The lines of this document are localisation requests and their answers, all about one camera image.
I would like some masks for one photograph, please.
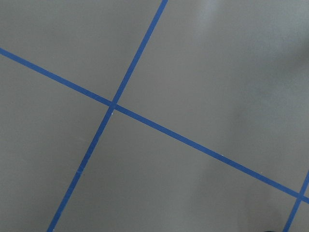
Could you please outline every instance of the blue tape line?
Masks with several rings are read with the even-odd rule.
[[[295,201],[295,204],[294,204],[294,206],[292,208],[290,216],[289,216],[289,218],[288,218],[288,220],[287,220],[287,222],[285,224],[285,227],[284,227],[282,232],[288,232],[289,231],[289,229],[291,227],[291,224],[292,224],[292,222],[294,220],[295,214],[297,213],[297,211],[299,209],[299,206],[300,206],[300,203],[302,201],[302,196],[304,196],[304,194],[306,192],[308,184],[309,184],[309,171],[308,171],[307,176],[306,176],[306,178],[304,180],[303,186],[301,187],[301,190],[299,192],[299,197]]]
[[[80,87],[77,84],[62,78],[61,76],[58,76],[58,75],[56,75],[52,72],[49,72],[49,71],[45,70],[44,68],[41,68],[41,67],[39,67],[39,66],[37,66],[37,65],[35,65],[35,64],[25,60],[25,59],[22,59],[21,57],[14,55],[14,54],[12,54],[12,53],[10,53],[10,52],[2,49],[2,48],[0,48],[0,54],[7,57],[7,58],[10,58],[10,59],[16,61],[17,63],[20,63],[20,64],[38,72],[38,73],[40,73],[44,76],[47,76],[50,79],[53,79],[53,80],[65,85],[69,88],[72,88],[72,89],[76,90],[77,92],[80,92],[80,93],[82,93],[82,94],[84,94],[84,95],[104,104],[104,105],[109,106],[111,104],[111,101],[105,99],[104,97],[101,97],[98,94],[95,94],[95,93],[93,93],[93,92],[91,92],[91,91],[89,91],[89,90],[87,90],[83,87]]]
[[[299,196],[298,192],[295,192],[295,191],[291,190],[290,188],[283,186],[282,184],[279,184],[279,183],[277,183],[277,182],[255,172],[255,171],[253,171],[249,168],[246,168],[245,166],[243,166],[239,163],[236,163],[235,161],[230,160],[229,158],[224,157],[224,156],[222,156],[222,155],[220,155],[220,154],[218,154],[218,153],[216,153],[216,152],[214,152],[214,151],[212,151],[212,150],[210,150],[210,149],[208,149],[208,148],[206,148],[206,147],[204,147],[204,146],[202,146],[202,145],[200,145],[200,144],[198,144],[198,143],[196,143],[196,142],[194,142],[190,139],[187,139],[187,138],[183,137],[182,135],[179,135],[179,134],[177,134],[177,133],[175,133],[175,132],[173,132],[173,131],[171,131],[171,130],[169,130],[169,129],[167,129],[167,128],[165,128],[165,127],[163,127],[163,126],[161,126],[161,125],[159,125],[159,124],[157,124],[157,123],[155,123],[155,122],[153,122],[149,119],[146,119],[143,116],[140,116],[140,115],[138,115],[138,114],[136,114],[136,113],[120,106],[120,105],[116,105],[115,109],[117,111],[131,117],[131,118],[136,119],[139,122],[142,122],[142,123],[154,128],[154,129],[170,136],[170,137],[173,137],[174,139],[176,139],[176,140],[178,140],[178,141],[180,141],[184,144],[187,144],[187,145],[189,145],[189,146],[191,146],[191,147],[193,147],[193,148],[195,148],[195,149],[197,149],[197,150],[199,150],[199,151],[201,151],[201,152],[203,152],[203,153],[205,153],[205,154],[207,154],[211,157],[214,157],[215,159],[220,160],[221,162],[226,163],[227,165],[229,165],[233,168],[236,168],[236,169],[238,169],[238,170],[240,170],[240,171],[242,171],[242,172],[244,172],[244,173],[246,173],[246,174],[248,174],[248,175],[250,175],[250,176],[266,183],[266,184],[268,184],[268,185],[271,185],[272,187],[274,187],[276,189],[279,189],[279,190],[281,190],[281,191],[283,191],[283,192],[285,192],[285,193],[287,193],[287,194],[289,194],[293,197]]]
[[[66,207],[66,205],[67,205],[67,203],[68,203],[68,201],[69,201],[69,199],[70,199],[70,197],[71,197],[71,195],[72,195],[72,193],[73,193],[73,191],[74,191],[74,189],[77,185],[77,182],[79,181],[79,179],[80,179],[80,177],[81,177],[81,175],[82,175],[82,173],[85,169],[85,166],[87,165],[87,163],[88,163],[88,161],[89,161],[89,159],[90,159],[90,157],[91,157],[91,155],[92,155],[92,153],[93,153],[93,151],[94,151],[94,149],[95,149],[95,147],[98,143],[100,136],[103,134],[104,129],[105,129],[108,121],[111,118],[112,112],[114,111],[114,109],[115,109],[115,107],[116,107],[116,105],[117,105],[117,103],[118,103],[128,81],[129,81],[129,79],[130,79],[130,77],[131,77],[131,75],[134,71],[134,68],[136,67],[136,65],[137,65],[137,63],[138,63],[138,61],[141,57],[141,54],[143,53],[143,50],[145,49],[145,47],[147,45],[147,42],[149,41],[151,34],[154,31],[154,28],[155,28],[155,26],[156,26],[156,24],[157,24],[157,22],[158,22],[158,20],[161,16],[163,10],[164,10],[167,2],[168,2],[168,0],[163,0],[161,2],[160,6],[158,7],[157,12],[155,13],[154,18],[153,18],[146,34],[144,35],[144,38],[143,38],[143,40],[142,40],[134,58],[133,58],[133,60],[130,64],[130,66],[129,66],[129,68],[128,68],[128,70],[127,70],[127,72],[126,72],[126,74],[125,74],[115,96],[114,96],[114,98],[113,98],[113,101],[110,104],[110,106],[109,106],[109,108],[108,108],[108,110],[107,110],[107,112],[106,112],[106,114],[105,114],[105,116],[104,116],[94,138],[93,138],[93,140],[91,141],[89,148],[87,149],[87,152],[86,152],[80,166],[78,167],[78,169],[77,169],[77,171],[74,175],[74,178],[71,181],[71,184],[70,184],[66,194],[64,195],[64,197],[63,197],[63,199],[62,199],[62,201],[61,201],[61,203],[60,203],[60,205],[59,205],[59,207],[58,207],[58,209],[57,209],[57,211],[56,211],[56,213],[55,213],[55,215],[54,215],[54,217],[53,217],[53,219],[52,219],[52,221],[51,221],[51,223],[50,223],[50,225],[47,229],[47,232],[52,232],[55,229],[55,227],[56,227],[56,225],[57,225],[57,223],[58,223],[58,221],[61,217],[61,214],[62,214],[64,208]]]
[[[21,57],[18,57],[18,56],[16,56],[16,55],[14,55],[14,54],[12,54],[12,53],[10,53],[10,52],[8,52],[8,51],[2,49],[2,48],[0,48],[0,54],[2,54],[3,56],[5,56],[5,57],[7,57],[7,58],[10,58],[10,59],[12,59],[12,60],[18,62],[18,63],[20,63],[20,64],[22,64],[22,65],[24,65],[24,66],[26,66],[26,67],[28,67],[28,68],[30,68],[30,69],[32,69],[32,70],[38,72],[38,73],[41,73],[41,74],[43,74],[44,76],[47,76],[47,77],[49,77],[49,78],[51,78],[51,79],[53,79],[53,80],[55,80],[55,81],[57,81],[57,82],[59,82],[59,83],[61,83],[61,84],[63,84],[63,85],[66,85],[67,87],[72,88],[72,89],[74,89],[74,90],[76,90],[76,91],[78,91],[78,92],[80,92],[80,93],[82,93],[82,94],[84,94],[84,95],[86,95],[86,96],[88,96],[88,97],[90,97],[90,98],[92,98],[92,99],[94,99],[94,100],[96,100],[96,101],[98,101],[98,102],[104,104],[104,105],[110,106],[110,105],[112,104],[111,101],[109,101],[109,100],[107,100],[107,99],[101,97],[100,95],[95,94],[95,93],[92,93],[91,91],[89,91],[89,90],[87,90],[87,89],[85,89],[85,88],[83,88],[83,87],[80,87],[80,86],[78,86],[77,84],[74,84],[74,83],[72,83],[72,82],[70,82],[70,81],[68,81],[68,80],[66,80],[66,79],[64,79],[64,78],[62,78],[62,77],[60,77],[60,76],[58,76],[58,75],[56,75],[56,74],[53,74],[52,72],[49,72],[49,71],[47,71],[47,70],[45,70],[45,69],[43,69],[43,68],[41,68],[41,67],[39,67],[39,66],[37,66],[37,65],[35,65],[35,64],[33,64],[33,63],[31,63],[31,62],[29,62],[29,61],[27,61],[27,60],[25,60],[25,59],[22,59]],[[146,123],[145,120],[148,120],[148,119],[143,118],[142,116],[140,116],[140,115],[138,115],[138,114],[136,114],[136,117],[134,117],[134,116],[132,115],[132,114],[134,114],[133,112],[130,112],[130,113],[128,113],[128,114],[125,113],[125,112],[127,111],[127,109],[125,109],[125,108],[123,108],[123,107],[121,107],[121,106],[119,106],[119,105],[116,107],[116,109],[117,109],[118,111],[120,111],[120,112],[122,112],[122,113],[124,113],[124,114],[126,114],[126,115],[128,115],[128,116],[130,116],[130,117],[132,117],[132,118],[134,118],[134,119],[136,119],[136,120],[138,120],[138,121],[140,121],[140,122],[142,122],[142,123],[144,123],[144,124],[146,124],[146,125],[152,127],[152,128],[154,128],[154,129],[157,129],[156,127],[157,127],[157,126],[158,126],[158,127],[160,126],[160,125],[158,125],[158,124],[156,124],[156,123],[154,123],[154,122],[152,122],[152,121],[150,121],[150,120],[149,120],[148,123]],[[297,197],[297,196],[295,195],[295,192],[294,192],[293,190],[290,189],[290,191],[292,192],[292,194],[290,194],[288,191],[284,191],[284,192],[290,194],[291,196]],[[301,200],[302,200],[303,202],[306,202],[306,203],[309,204],[309,198],[308,198],[308,197],[306,197],[306,196],[301,196]]]
[[[140,56],[143,53],[143,51],[144,51],[144,49],[145,49],[145,47],[146,47],[146,45],[147,45],[147,43],[148,43],[148,41],[150,39],[150,36],[153,33],[153,31],[155,29],[155,26],[156,26],[160,16],[162,15],[162,12],[163,12],[167,2],[168,2],[168,0],[162,0],[160,6],[158,7],[158,10],[157,10],[157,12],[154,15],[153,20],[151,21],[150,26],[147,29],[146,34],[144,35],[144,38],[143,38],[139,48],[137,49],[137,52],[136,52],[136,54],[135,54],[135,56],[134,56],[134,58],[133,58],[133,60],[132,60],[132,62],[130,64],[130,66],[129,66],[126,74],[125,74],[125,77],[123,78],[123,80],[122,80],[122,82],[120,84],[120,87],[119,87],[117,93],[115,94],[113,102],[117,103],[118,100],[120,99],[120,96],[123,93],[123,91],[125,89],[125,86],[126,86],[127,82],[129,81],[129,78],[132,75],[132,73],[133,73],[133,71],[134,71],[134,69],[135,69],[135,67],[136,67],[136,65],[138,63],[138,61],[140,59]]]
[[[57,211],[56,211],[56,213],[55,213],[55,215],[54,215],[54,217],[53,217],[53,219],[52,219],[52,221],[51,221],[51,223],[50,223],[50,225],[47,229],[47,232],[52,232],[55,229],[56,224],[58,223],[58,220],[59,220],[64,208],[66,207],[66,205],[67,205],[67,203],[68,203],[68,201],[69,201],[69,199],[70,199],[70,197],[71,197],[71,195],[72,195],[72,193],[73,193],[73,191],[76,187],[76,184],[77,184],[78,180],[80,179],[80,177],[81,177],[81,175],[84,171],[84,168],[87,165],[87,163],[88,163],[88,161],[89,161],[89,159],[90,159],[90,157],[91,157],[91,155],[92,155],[92,153],[93,153],[93,151],[94,151],[94,149],[95,149],[95,147],[98,143],[100,136],[103,134],[103,131],[104,131],[106,125],[107,125],[107,122],[112,115],[112,111],[113,111],[113,108],[111,108],[111,107],[107,110],[107,112],[106,112],[106,114],[105,114],[95,136],[94,136],[94,138],[91,141],[89,148],[86,151],[86,154],[85,154],[81,164],[79,165],[79,167],[78,167],[78,169],[77,169],[77,171],[74,175],[74,178],[72,179],[72,181],[69,185],[67,192],[65,193],[65,195],[64,195],[64,197],[63,197],[63,199],[62,199],[62,201],[61,201],[61,203],[60,203],[60,205],[59,205],[59,207],[58,207],[58,209],[57,209]]]

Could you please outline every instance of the blue painter's tape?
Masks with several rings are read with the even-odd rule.
[[[299,197],[295,201],[295,204],[294,204],[294,206],[292,208],[290,216],[289,216],[289,218],[288,218],[288,220],[287,220],[287,222],[286,222],[282,232],[288,232],[289,231],[289,229],[291,227],[291,224],[292,224],[292,222],[294,220],[294,217],[295,217],[295,215],[296,215],[296,213],[297,213],[297,211],[299,209],[300,203],[302,201],[302,196],[304,196],[304,194],[306,192],[308,184],[309,184],[309,171],[308,171],[308,173],[306,175],[306,178],[304,180],[303,186],[301,187],[301,190],[299,192]]]
[[[246,174],[248,174],[248,175],[250,175],[250,176],[266,183],[266,184],[268,184],[268,185],[271,185],[272,187],[274,187],[276,189],[279,189],[279,190],[281,190],[281,191],[283,191],[283,192],[285,192],[285,193],[287,193],[287,194],[289,194],[293,197],[299,196],[298,192],[295,192],[295,191],[291,190],[290,188],[283,186],[282,184],[279,184],[279,183],[267,178],[266,176],[263,176],[263,175],[255,172],[255,171],[249,169],[249,168],[246,168],[243,165],[236,163],[235,161],[230,160],[229,158],[224,157],[224,156],[222,156],[222,155],[220,155],[220,154],[218,154],[218,153],[216,153],[216,152],[214,152],[214,151],[212,151],[212,150],[210,150],[210,149],[208,149],[208,148],[206,148],[206,147],[204,147],[204,146],[202,146],[202,145],[200,145],[196,142],[193,142],[192,140],[187,139],[187,138],[183,137],[182,135],[179,135],[179,134],[177,134],[177,133],[175,133],[175,132],[173,132],[173,131],[171,131],[171,130],[169,130],[169,129],[167,129],[167,128],[165,128],[165,127],[163,127],[163,126],[161,126],[161,125],[159,125],[159,124],[157,124],[153,121],[150,121],[149,119],[146,119],[143,116],[140,116],[140,115],[138,115],[138,114],[136,114],[136,113],[120,106],[120,105],[116,105],[115,109],[117,111],[131,117],[131,118],[136,119],[137,121],[140,121],[140,122],[154,128],[154,129],[166,134],[166,135],[169,135],[170,137],[173,137],[174,139],[176,139],[180,142],[183,142],[184,144],[187,144],[187,145],[189,145],[189,146],[191,146],[191,147],[193,147],[193,148],[195,148],[195,149],[197,149],[197,150],[199,150],[199,151],[201,151],[201,152],[203,152],[203,153],[205,153],[205,154],[207,154],[211,157],[214,157],[215,159],[220,160],[221,162],[226,163],[227,165],[232,166],[233,168],[236,168],[236,169],[238,169],[238,170],[240,170],[240,171],[242,171],[242,172],[244,172],[244,173],[246,173]]]
[[[163,10],[164,10],[167,2],[168,2],[168,0],[163,0],[161,2],[161,4],[159,5],[158,10],[155,13],[154,18],[151,21],[150,26],[147,29],[146,34],[144,35],[144,38],[141,41],[141,44],[140,44],[139,48],[137,49],[137,52],[136,52],[136,54],[135,54],[135,56],[134,56],[134,58],[133,58],[133,60],[132,60],[132,62],[130,64],[130,66],[129,66],[129,68],[128,68],[128,70],[127,70],[127,72],[126,72],[126,74],[125,74],[125,76],[124,76],[124,78],[123,78],[123,80],[122,80],[122,82],[120,84],[120,87],[119,87],[118,91],[115,94],[115,97],[113,99],[114,103],[116,103],[116,104],[118,103],[118,101],[119,101],[119,99],[121,97],[121,94],[123,93],[123,91],[124,91],[128,81],[129,81],[129,78],[131,77],[131,75],[132,75],[132,73],[133,73],[137,63],[139,62],[139,59],[140,59],[140,57],[141,57],[141,55],[142,55],[142,53],[143,53],[143,51],[144,51],[144,49],[145,49],[149,39],[150,39],[151,34],[153,33],[153,31],[155,29],[155,26],[156,26],[160,16],[163,13]]]
[[[72,195],[72,193],[73,193],[73,191],[74,191],[74,189],[77,185],[77,182],[79,181],[79,179],[80,179],[80,177],[81,177],[81,175],[84,171],[84,168],[87,165],[87,163],[88,163],[88,161],[89,161],[89,159],[90,159],[90,157],[91,157],[91,155],[92,155],[92,153],[93,153],[93,151],[94,151],[94,149],[95,149],[95,147],[98,143],[100,136],[103,134],[104,129],[105,129],[109,119],[111,118],[112,112],[114,111],[114,109],[115,109],[115,107],[116,107],[116,105],[117,105],[117,103],[118,103],[118,101],[121,97],[121,94],[123,93],[128,81],[129,81],[129,79],[130,79],[130,77],[131,77],[140,57],[141,57],[141,54],[143,53],[143,50],[145,49],[145,47],[146,47],[146,45],[149,41],[149,38],[150,38],[152,32],[154,31],[154,28],[155,28],[155,26],[156,26],[156,24],[157,24],[157,22],[158,22],[158,20],[161,16],[163,10],[164,10],[167,2],[168,2],[168,0],[163,0],[161,2],[157,12],[155,13],[154,18],[153,18],[144,38],[143,38],[136,54],[135,54],[130,66],[129,66],[129,68],[128,68],[128,70],[127,70],[127,72],[126,72],[126,74],[125,74],[125,76],[124,76],[114,98],[113,98],[113,100],[112,100],[112,103],[110,104],[110,106],[109,106],[109,108],[108,108],[108,110],[107,110],[107,112],[106,112],[106,114],[105,114],[105,116],[104,116],[104,118],[103,118],[103,120],[102,120],[102,122],[101,122],[101,124],[100,124],[100,126],[99,126],[99,128],[98,128],[98,130],[97,130],[97,132],[96,132],[96,134],[95,134],[95,136],[94,136],[94,138],[93,138],[93,140],[92,140],[92,142],[91,142],[91,144],[90,144],[90,146],[89,146],[89,148],[88,148],[88,150],[87,150],[87,152],[86,152],[86,154],[85,154],[85,156],[84,156],[84,158],[83,158],[83,160],[80,164],[80,166],[79,166],[79,168],[77,169],[77,171],[75,173],[74,178],[71,181],[71,184],[70,184],[65,196],[63,197],[63,199],[60,203],[60,206],[58,207],[58,209],[57,209],[57,211],[56,211],[56,213],[55,213],[55,215],[54,215],[54,217],[53,217],[53,219],[52,219],[52,221],[51,221],[51,223],[50,223],[50,225],[47,229],[47,232],[52,232],[54,230],[54,228],[56,227],[56,225],[57,225],[57,223],[58,223],[58,221],[61,217],[61,214],[62,214],[64,208],[66,207],[66,205],[67,205],[67,203],[68,203],[68,201],[69,201],[69,199],[70,199],[70,197],[71,197],[71,195]]]
[[[53,80],[65,85],[69,88],[72,88],[72,89],[76,90],[77,92],[80,92],[80,93],[82,93],[82,94],[84,94],[84,95],[104,104],[104,105],[109,106],[111,104],[111,101],[107,100],[106,98],[101,97],[100,95],[95,94],[95,93],[93,93],[93,92],[91,92],[91,91],[89,91],[89,90],[87,90],[83,87],[80,87],[77,84],[62,78],[61,76],[53,74],[52,72],[49,72],[49,71],[45,70],[44,68],[41,68],[41,67],[39,67],[39,66],[29,62],[29,61],[17,56],[17,55],[14,55],[14,54],[2,49],[2,48],[0,48],[0,54],[18,62],[18,63],[36,71],[36,72],[38,72],[38,73],[40,73],[44,76],[47,76],[50,79],[53,79]]]

